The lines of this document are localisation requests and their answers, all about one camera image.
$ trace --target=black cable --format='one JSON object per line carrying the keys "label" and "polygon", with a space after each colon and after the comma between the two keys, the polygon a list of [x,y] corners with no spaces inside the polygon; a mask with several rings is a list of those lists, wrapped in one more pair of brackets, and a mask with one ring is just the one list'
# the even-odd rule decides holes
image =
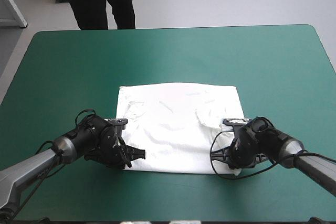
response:
{"label": "black cable", "polygon": [[52,144],[53,145],[54,143],[53,143],[53,141],[45,141],[44,143],[42,143],[40,148],[36,151],[35,155],[38,154],[46,144]]}
{"label": "black cable", "polygon": [[292,158],[292,157],[299,157],[299,156],[315,156],[315,157],[320,157],[320,158],[324,158],[330,162],[334,162],[336,163],[336,160],[332,159],[332,158],[329,158],[329,157],[326,157],[326,156],[323,156],[321,154],[318,154],[318,153],[314,153],[314,152],[304,152],[305,150],[302,150],[300,152],[298,152],[297,154],[292,154],[292,155],[288,155],[288,156],[285,156],[283,157],[282,159],[280,159],[279,161],[273,163],[272,165],[268,166],[267,168],[265,169],[262,169],[262,170],[259,170],[255,173],[252,173],[252,174],[249,174],[249,175],[246,175],[246,176],[242,176],[242,177],[226,177],[226,176],[223,176],[221,174],[219,174],[215,167],[214,167],[214,164],[213,164],[213,160],[211,159],[211,152],[212,152],[212,148],[214,147],[214,144],[217,140],[217,138],[219,137],[219,135],[221,135],[223,132],[219,132],[216,136],[215,136],[215,139],[214,141],[212,142],[212,145],[211,145],[211,148],[210,148],[210,163],[211,163],[211,167],[212,167],[212,170],[215,172],[215,174],[217,174],[220,178],[223,178],[223,179],[228,179],[228,180],[239,180],[239,179],[243,179],[243,178],[249,178],[249,177],[252,177],[252,176],[255,176],[255,175],[258,175],[260,173],[264,173],[272,168],[274,168],[275,166],[277,166],[278,164],[280,164],[281,162],[283,162],[284,160],[286,159],[289,159],[289,158]]}
{"label": "black cable", "polygon": [[57,163],[57,159],[59,158],[59,155],[62,153],[62,151],[59,151],[56,153],[55,157],[52,159],[51,165],[48,167],[47,171],[42,175],[42,178],[37,183],[37,185],[34,187],[34,189],[30,192],[30,194],[27,196],[25,201],[19,206],[19,208],[15,211],[13,216],[8,220],[8,223],[11,224],[14,218],[19,214],[19,212],[23,209],[23,207],[27,204],[27,202],[30,200],[30,198],[33,196],[33,194],[36,192],[36,190],[39,188],[39,186],[42,184],[42,182],[45,180],[51,169],[54,167],[54,165]]}
{"label": "black cable", "polygon": [[56,171],[54,171],[52,174],[48,175],[46,178],[50,178],[51,176],[54,176],[56,173],[58,173],[60,170],[62,170],[66,165],[62,165],[60,168],[58,168]]}

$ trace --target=white cabinet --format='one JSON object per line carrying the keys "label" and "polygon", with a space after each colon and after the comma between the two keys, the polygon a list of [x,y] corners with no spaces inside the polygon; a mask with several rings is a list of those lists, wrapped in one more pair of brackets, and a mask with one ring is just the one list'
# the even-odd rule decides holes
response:
{"label": "white cabinet", "polygon": [[26,27],[27,21],[23,17],[14,0],[0,0],[0,26]]}

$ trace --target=green tabletop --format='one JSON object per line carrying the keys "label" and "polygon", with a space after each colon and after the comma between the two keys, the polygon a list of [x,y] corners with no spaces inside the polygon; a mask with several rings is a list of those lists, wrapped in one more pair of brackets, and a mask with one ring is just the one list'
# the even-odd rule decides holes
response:
{"label": "green tabletop", "polygon": [[[336,157],[336,76],[309,25],[46,31],[34,36],[0,107],[0,169],[72,129],[83,109],[114,117],[119,86],[162,82],[236,86],[246,117],[266,116],[306,149]],[[280,166],[226,181],[80,159],[46,180],[18,219],[336,220],[335,206],[304,174]]]}

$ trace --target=white floor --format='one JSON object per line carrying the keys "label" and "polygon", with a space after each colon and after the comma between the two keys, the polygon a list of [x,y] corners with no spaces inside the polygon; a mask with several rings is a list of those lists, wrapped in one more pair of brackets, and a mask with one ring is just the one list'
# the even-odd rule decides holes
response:
{"label": "white floor", "polygon": [[[36,32],[78,29],[68,3],[15,2],[28,27],[19,38],[10,37],[11,29],[0,29],[0,62],[8,62],[0,77],[0,102]],[[336,0],[134,0],[134,9],[137,28],[310,24],[336,69]],[[109,26],[116,28],[111,15]]]}

